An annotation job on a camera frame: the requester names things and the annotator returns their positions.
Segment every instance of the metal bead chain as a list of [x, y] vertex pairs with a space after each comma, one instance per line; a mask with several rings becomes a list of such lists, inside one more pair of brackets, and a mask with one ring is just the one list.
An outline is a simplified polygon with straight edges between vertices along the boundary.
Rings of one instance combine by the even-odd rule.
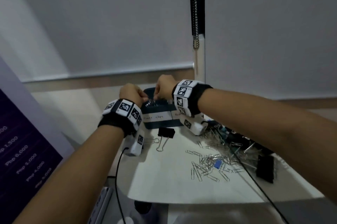
[[197, 15], [197, 1], [194, 0], [194, 35], [193, 35], [193, 48], [195, 50], [199, 49], [199, 32], [198, 32], [198, 15]]

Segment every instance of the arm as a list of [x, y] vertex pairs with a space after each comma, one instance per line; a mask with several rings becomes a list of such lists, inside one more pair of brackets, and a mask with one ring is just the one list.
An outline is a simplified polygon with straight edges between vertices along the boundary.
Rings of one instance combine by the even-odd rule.
[[[157, 97], [172, 99], [176, 83], [171, 76], [161, 76]], [[337, 202], [337, 170], [334, 168], [337, 123], [284, 103], [218, 89], [205, 90], [198, 108], [279, 154], [306, 180]]]
[[[146, 98], [127, 84], [120, 98], [141, 106]], [[86, 223], [124, 137], [119, 127], [102, 125], [58, 168], [14, 224]]]

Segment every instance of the label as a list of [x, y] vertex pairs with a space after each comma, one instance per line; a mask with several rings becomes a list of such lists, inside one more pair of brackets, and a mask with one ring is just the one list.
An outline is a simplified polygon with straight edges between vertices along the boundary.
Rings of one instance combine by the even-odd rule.
[[180, 119], [180, 117], [181, 117], [181, 113], [180, 113], [180, 111], [178, 111], [178, 110], [176, 110], [176, 111], [171, 111], [171, 114], [172, 114], [172, 118], [173, 119]]
[[171, 120], [171, 119], [172, 119], [172, 115], [171, 115], [170, 111], [143, 114], [143, 121], [145, 123], [146, 122]]

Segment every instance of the wristband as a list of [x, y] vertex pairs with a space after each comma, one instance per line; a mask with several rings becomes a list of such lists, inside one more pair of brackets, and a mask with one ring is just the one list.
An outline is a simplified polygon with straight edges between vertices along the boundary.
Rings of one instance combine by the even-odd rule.
[[135, 134], [142, 121], [141, 109], [127, 99], [117, 99], [110, 102], [103, 110], [102, 115], [103, 118], [98, 127], [101, 125], [120, 127], [124, 132], [124, 137]]
[[175, 106], [186, 116], [199, 114], [198, 100], [208, 88], [212, 87], [201, 81], [182, 80], [172, 90]]

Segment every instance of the table surface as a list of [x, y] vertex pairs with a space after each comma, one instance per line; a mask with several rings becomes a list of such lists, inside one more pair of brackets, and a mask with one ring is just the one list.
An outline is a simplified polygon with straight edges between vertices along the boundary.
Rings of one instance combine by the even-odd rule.
[[[246, 172], [228, 173], [225, 181], [218, 171], [212, 175], [220, 179], [215, 182], [207, 177], [199, 182], [191, 179], [192, 161], [199, 157], [185, 150], [200, 154], [217, 154], [217, 151], [200, 148], [197, 141], [206, 146], [207, 140], [196, 137], [184, 127], [174, 127], [176, 133], [169, 139], [163, 152], [156, 151], [158, 144], [144, 145], [138, 157], [123, 156], [118, 170], [117, 185], [129, 198], [139, 201], [179, 204], [205, 203], [259, 203], [267, 199]], [[147, 130], [145, 139], [156, 138], [158, 129]], [[273, 201], [292, 201], [323, 197], [286, 163], [279, 164], [274, 184], [257, 178], [259, 185]]]

